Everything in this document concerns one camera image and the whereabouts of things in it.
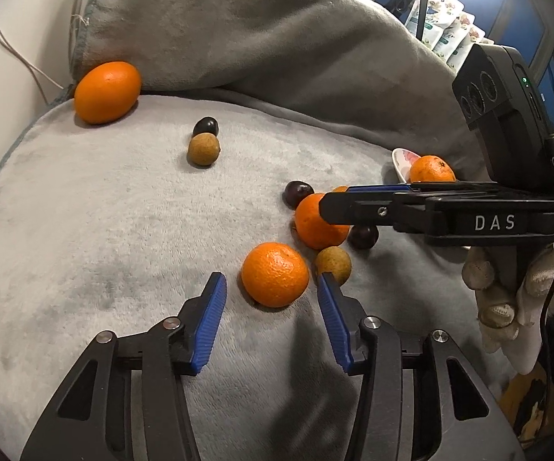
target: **metal screw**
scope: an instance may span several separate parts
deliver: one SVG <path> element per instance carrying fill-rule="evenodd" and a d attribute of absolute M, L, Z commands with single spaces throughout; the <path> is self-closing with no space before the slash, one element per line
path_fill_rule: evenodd
<path fill-rule="evenodd" d="M 365 317 L 362 324 L 364 324 L 368 329 L 377 329 L 381 326 L 381 321 L 379 320 L 379 317 L 371 315 L 369 317 Z"/>
<path fill-rule="evenodd" d="M 110 331 L 102 331 L 97 334 L 95 337 L 95 341 L 98 343 L 108 343 L 110 340 L 112 340 L 113 334 Z"/>
<path fill-rule="evenodd" d="M 164 319 L 165 329 L 176 329 L 180 325 L 181 325 L 181 321 L 178 317 L 168 317 L 168 319 Z"/>
<path fill-rule="evenodd" d="M 438 343 L 445 343 L 447 340 L 450 339 L 450 336 L 448 336 L 448 333 L 445 332 L 443 329 L 435 329 L 433 331 L 433 339 Z"/>

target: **white glove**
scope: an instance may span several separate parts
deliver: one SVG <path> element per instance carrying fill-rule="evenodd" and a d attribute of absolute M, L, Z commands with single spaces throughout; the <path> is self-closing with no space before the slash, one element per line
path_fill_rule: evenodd
<path fill-rule="evenodd" d="M 462 280 L 476 292 L 482 345 L 488 353 L 502 349 L 520 374 L 533 370 L 541 348 L 539 317 L 554 277 L 554 245 L 537 255 L 520 288 L 499 281 L 510 268 L 496 261 L 488 249 L 472 247 L 462 267 Z M 554 314 L 554 296 L 547 317 Z"/>

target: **black cable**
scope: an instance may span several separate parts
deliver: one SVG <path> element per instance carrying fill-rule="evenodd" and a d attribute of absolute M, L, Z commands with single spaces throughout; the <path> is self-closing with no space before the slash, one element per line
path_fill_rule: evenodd
<path fill-rule="evenodd" d="M 552 283 L 550 285 L 550 288 L 548 289 L 548 296 L 546 296 L 546 300 L 544 301 L 544 304 L 542 306 L 542 312 L 539 315 L 539 329 L 541 330 L 541 337 L 542 337 L 542 348 L 545 352 L 545 360 L 546 360 L 546 390 L 544 393 L 544 411 L 542 413 L 542 422 L 539 427 L 539 430 L 535 433 L 535 437 L 533 438 L 533 443 L 538 442 L 541 439 L 541 432 L 544 428 L 544 425 L 546 424 L 546 419 L 548 417 L 548 409 L 550 409 L 550 395 L 551 395 L 551 388 L 552 388 L 552 363 L 551 363 L 551 356 L 550 356 L 550 346 L 548 343 L 548 330 L 546 328 L 546 317 L 548 314 L 548 307 L 550 306 L 550 303 L 552 301 L 552 297 L 554 296 L 554 277 L 552 278 Z"/>
<path fill-rule="evenodd" d="M 416 26 L 416 39 L 423 41 L 424 37 L 424 24 L 426 23 L 426 12 L 428 12 L 429 0 L 420 0 L 420 6 L 418 7 L 418 25 Z"/>

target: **camera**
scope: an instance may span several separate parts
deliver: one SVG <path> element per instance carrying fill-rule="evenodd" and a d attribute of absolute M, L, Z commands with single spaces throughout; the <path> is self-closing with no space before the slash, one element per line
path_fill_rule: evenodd
<path fill-rule="evenodd" d="M 453 81 L 491 182 L 413 182 L 328 193 L 330 224 L 392 226 L 435 246 L 554 242 L 554 133 L 521 54 L 475 44 Z"/>

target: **gray fleece cushion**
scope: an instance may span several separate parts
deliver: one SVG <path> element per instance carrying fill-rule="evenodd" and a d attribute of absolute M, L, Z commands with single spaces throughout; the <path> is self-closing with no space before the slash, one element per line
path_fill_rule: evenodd
<path fill-rule="evenodd" d="M 186 159 L 198 119 L 220 123 L 221 155 Z M 143 332 L 210 272 L 228 301 L 210 363 L 186 381 L 205 461 L 340 461 L 360 382 L 334 362 L 313 283 L 280 311 L 253 306 L 237 280 L 258 243 L 298 248 L 288 181 L 318 192 L 377 184 L 390 166 L 381 147 L 321 128 L 213 101 L 142 96 L 121 121 L 88 129 L 71 102 L 43 116 L 0 172 L 0 446 L 18 460 L 51 395 L 91 338 Z M 486 355 L 464 250 L 429 249 L 381 229 L 368 254 L 343 246 L 343 286 L 402 331 L 443 328 L 495 393 L 511 375 Z M 137 459 L 144 459 L 141 454 Z"/>
<path fill-rule="evenodd" d="M 371 0 L 89 0 L 79 26 L 76 80 L 124 60 L 146 91 L 278 106 L 439 155 L 461 179 L 484 172 L 453 72 Z"/>

